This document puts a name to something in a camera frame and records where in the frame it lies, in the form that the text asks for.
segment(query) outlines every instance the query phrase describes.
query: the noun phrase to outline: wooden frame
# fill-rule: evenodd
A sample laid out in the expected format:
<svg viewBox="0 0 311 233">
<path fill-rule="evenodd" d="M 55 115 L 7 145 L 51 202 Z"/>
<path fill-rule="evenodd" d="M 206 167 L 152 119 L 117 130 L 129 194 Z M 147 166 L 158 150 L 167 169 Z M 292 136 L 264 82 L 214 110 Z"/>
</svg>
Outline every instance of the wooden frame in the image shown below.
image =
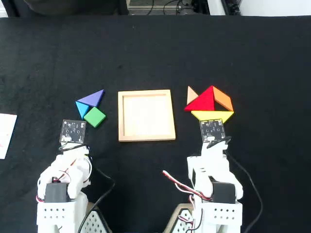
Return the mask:
<svg viewBox="0 0 311 233">
<path fill-rule="evenodd" d="M 118 92 L 119 141 L 175 140 L 170 90 Z"/>
</svg>

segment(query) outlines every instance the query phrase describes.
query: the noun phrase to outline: blue triangle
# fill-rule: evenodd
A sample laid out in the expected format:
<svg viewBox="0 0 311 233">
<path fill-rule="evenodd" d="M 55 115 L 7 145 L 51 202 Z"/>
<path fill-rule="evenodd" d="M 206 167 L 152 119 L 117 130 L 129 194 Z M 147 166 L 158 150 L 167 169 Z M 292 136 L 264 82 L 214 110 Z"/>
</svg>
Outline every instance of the blue triangle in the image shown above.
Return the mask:
<svg viewBox="0 0 311 233">
<path fill-rule="evenodd" d="M 84 103 L 79 103 L 77 101 L 76 101 L 76 105 L 79 110 L 80 116 L 83 119 L 89 109 L 89 106 Z"/>
<path fill-rule="evenodd" d="M 78 102 L 80 103 L 84 103 L 84 104 L 87 104 L 89 106 L 92 106 L 92 107 L 97 107 L 99 101 L 101 100 L 102 98 L 102 95 L 105 93 L 105 90 L 100 90 L 98 92 L 95 92 L 91 95 L 88 95 L 82 99 L 79 99 L 77 100 Z"/>
</svg>

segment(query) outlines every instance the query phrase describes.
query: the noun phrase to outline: black tablecloth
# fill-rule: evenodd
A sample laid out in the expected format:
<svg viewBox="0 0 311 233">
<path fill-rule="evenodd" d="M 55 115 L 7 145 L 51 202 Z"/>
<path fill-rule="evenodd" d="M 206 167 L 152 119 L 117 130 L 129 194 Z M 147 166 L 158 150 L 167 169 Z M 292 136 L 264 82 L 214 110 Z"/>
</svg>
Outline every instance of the black tablecloth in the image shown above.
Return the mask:
<svg viewBox="0 0 311 233">
<path fill-rule="evenodd" d="M 116 180 L 100 204 L 115 232 L 161 232 L 187 195 L 161 171 L 190 184 L 186 157 L 202 146 L 183 108 L 187 86 L 214 85 L 232 98 L 230 153 L 251 173 L 264 212 L 252 232 L 310 229 L 311 17 L 72 17 L 0 20 L 0 112 L 18 114 L 0 161 L 0 232 L 36 231 L 36 182 L 55 159 L 75 100 L 105 89 L 107 119 L 87 127 L 96 165 Z M 176 140 L 118 142 L 117 92 L 170 89 Z M 246 175 L 243 223 L 259 202 Z M 94 177 L 94 202 L 108 183 Z"/>
</svg>

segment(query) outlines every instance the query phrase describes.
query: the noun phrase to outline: white paper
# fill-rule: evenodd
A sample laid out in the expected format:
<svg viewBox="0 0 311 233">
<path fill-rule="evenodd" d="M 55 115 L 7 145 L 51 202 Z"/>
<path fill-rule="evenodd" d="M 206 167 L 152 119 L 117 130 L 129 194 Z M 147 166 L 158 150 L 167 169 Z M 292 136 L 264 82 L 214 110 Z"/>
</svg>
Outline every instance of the white paper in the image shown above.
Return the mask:
<svg viewBox="0 0 311 233">
<path fill-rule="evenodd" d="M 0 113 L 0 159 L 4 159 L 9 148 L 17 115 Z"/>
</svg>

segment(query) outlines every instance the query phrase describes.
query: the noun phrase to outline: green square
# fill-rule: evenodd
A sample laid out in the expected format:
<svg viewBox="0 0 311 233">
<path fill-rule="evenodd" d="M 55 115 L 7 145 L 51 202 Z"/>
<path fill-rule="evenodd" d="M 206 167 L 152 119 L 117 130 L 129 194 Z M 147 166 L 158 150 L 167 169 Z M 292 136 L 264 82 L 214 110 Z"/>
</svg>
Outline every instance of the green square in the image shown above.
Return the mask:
<svg viewBox="0 0 311 233">
<path fill-rule="evenodd" d="M 96 128 L 104 119 L 106 115 L 98 110 L 96 107 L 93 107 L 85 116 L 84 120 L 90 123 L 94 128 Z"/>
</svg>

